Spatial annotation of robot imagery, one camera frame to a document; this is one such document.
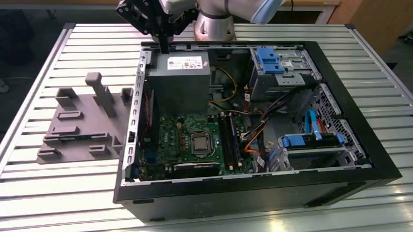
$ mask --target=power supply label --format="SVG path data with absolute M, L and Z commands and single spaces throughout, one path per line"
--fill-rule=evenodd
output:
M 201 57 L 169 57 L 168 70 L 201 69 Z

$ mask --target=black case frame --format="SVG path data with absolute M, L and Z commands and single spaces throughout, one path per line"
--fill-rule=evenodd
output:
M 152 183 L 120 186 L 121 162 L 113 192 L 120 203 L 142 221 L 200 218 L 223 214 L 263 212 L 296 207 L 328 205 L 364 188 L 380 186 L 400 178 L 371 127 L 355 105 L 343 83 L 316 42 L 176 42 L 173 45 L 221 44 L 221 47 L 248 45 L 303 45 L 347 120 L 372 168 L 327 172 L 301 171 L 297 174 L 260 175 L 252 178 Z M 141 43 L 156 49 L 156 43 Z

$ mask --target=aluminum slotted table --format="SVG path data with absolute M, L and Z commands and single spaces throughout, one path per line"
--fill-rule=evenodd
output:
M 58 36 L 0 145 L 0 230 L 413 230 L 413 96 L 356 30 L 342 25 L 235 27 L 239 41 L 319 43 L 403 177 L 328 207 L 142 224 L 112 203 L 117 160 L 35 164 L 58 87 L 92 93 L 86 72 L 101 73 L 112 93 L 132 86 L 138 44 L 150 40 L 126 24 L 70 26 Z M 192 40 L 192 27 L 174 40 Z

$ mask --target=wooden cabinet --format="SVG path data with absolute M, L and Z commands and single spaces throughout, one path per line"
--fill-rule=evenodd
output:
M 384 55 L 413 22 L 413 0 L 342 0 L 328 24 L 354 24 L 379 55 Z

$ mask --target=motherboard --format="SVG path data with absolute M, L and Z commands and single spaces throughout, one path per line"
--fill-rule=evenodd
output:
M 229 119 L 233 128 L 233 137 L 227 136 L 223 130 L 223 120 Z M 170 169 L 184 173 L 197 169 L 199 172 L 217 172 L 217 175 L 252 173 L 252 160 L 244 156 L 239 144 L 240 133 L 245 131 L 240 115 L 221 117 L 220 115 L 162 116 L 158 121 L 158 146 L 156 152 L 146 152 L 146 176 L 156 180 L 168 178 Z M 227 144 L 237 147 L 225 150 Z

